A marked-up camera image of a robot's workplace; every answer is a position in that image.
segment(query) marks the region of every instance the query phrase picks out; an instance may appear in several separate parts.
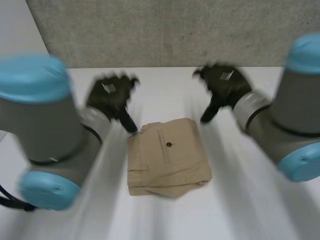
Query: folded khaki trousers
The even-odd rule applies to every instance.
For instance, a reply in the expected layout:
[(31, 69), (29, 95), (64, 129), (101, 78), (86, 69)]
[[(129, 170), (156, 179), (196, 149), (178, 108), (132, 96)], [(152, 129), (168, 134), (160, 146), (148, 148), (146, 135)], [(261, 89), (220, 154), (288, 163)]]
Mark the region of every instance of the folded khaki trousers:
[(212, 178), (197, 124), (182, 118), (144, 125), (128, 138), (129, 193), (177, 198)]

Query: black gripper glove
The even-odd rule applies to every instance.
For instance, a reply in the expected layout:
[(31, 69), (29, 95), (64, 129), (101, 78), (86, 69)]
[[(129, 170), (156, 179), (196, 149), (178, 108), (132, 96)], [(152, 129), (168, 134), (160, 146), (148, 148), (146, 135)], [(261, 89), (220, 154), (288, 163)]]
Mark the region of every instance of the black gripper glove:
[(199, 76), (212, 92), (210, 104), (201, 117), (202, 123), (213, 119), (221, 107), (231, 106), (233, 109), (245, 94), (252, 91), (248, 80), (233, 65), (205, 65), (196, 69), (193, 75)]
[(135, 133), (138, 129), (128, 114), (127, 100), (139, 80), (125, 74), (97, 78), (86, 101), (86, 105), (100, 110), (111, 121), (119, 120), (125, 130)]

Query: white table surface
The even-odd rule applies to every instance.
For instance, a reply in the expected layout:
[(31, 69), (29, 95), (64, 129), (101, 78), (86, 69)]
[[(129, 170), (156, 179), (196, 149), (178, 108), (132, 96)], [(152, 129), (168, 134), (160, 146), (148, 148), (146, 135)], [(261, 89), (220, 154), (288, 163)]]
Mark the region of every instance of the white table surface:
[[(208, 125), (200, 117), (210, 94), (194, 68), (70, 69), (75, 101), (81, 106), (94, 76), (114, 71), (135, 73), (141, 85), (132, 94), (129, 113), (138, 128), (152, 122), (189, 117), (199, 127), (213, 178), (206, 186), (170, 200), (130, 196), (127, 187), (127, 137), (114, 123), (81, 197), (63, 212), (39, 210), (19, 217), (21, 240), (318, 240), (320, 178), (287, 181), (268, 157), (243, 135), (229, 109)], [(281, 68), (243, 69), (253, 85), (272, 97)], [(12, 159), (13, 189), (26, 166), (24, 155), (8, 134), (1, 155)], [(1, 174), (6, 169), (2, 163)]]

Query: gray wall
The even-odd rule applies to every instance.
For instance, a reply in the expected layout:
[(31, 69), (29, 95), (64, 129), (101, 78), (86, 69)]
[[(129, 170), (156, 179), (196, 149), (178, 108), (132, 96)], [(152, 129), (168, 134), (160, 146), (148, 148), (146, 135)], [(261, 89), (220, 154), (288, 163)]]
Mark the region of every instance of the gray wall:
[(280, 66), (320, 32), (319, 0), (27, 0), (49, 52), (73, 68)]

